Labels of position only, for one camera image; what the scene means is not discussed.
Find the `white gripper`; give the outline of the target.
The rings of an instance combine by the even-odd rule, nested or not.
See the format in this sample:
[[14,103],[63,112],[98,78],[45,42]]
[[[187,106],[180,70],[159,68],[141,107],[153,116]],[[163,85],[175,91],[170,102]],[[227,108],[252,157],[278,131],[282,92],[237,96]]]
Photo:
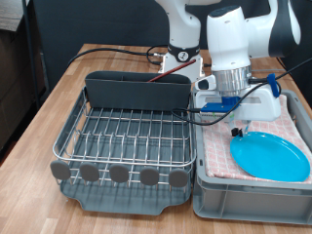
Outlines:
[[[281,115],[281,104],[272,93],[269,85],[255,89],[254,85],[242,90],[234,97],[223,97],[218,91],[200,90],[195,94],[194,106],[200,108],[202,120],[216,120],[228,112],[236,102],[246,93],[249,93],[239,105],[231,111],[224,122],[246,121],[244,134],[249,131],[251,121],[274,121]],[[231,128],[231,135],[241,137],[243,135],[243,124],[236,122]]]

